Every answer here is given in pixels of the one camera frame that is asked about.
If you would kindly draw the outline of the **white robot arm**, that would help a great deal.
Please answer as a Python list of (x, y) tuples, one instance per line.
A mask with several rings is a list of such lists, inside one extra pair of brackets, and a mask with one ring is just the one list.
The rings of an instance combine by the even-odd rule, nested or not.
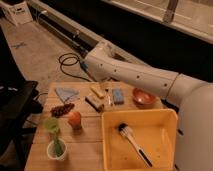
[(86, 55), (88, 69), (123, 81), (179, 108), (174, 163), (178, 171), (213, 171), (213, 83), (116, 60), (115, 46), (101, 40)]

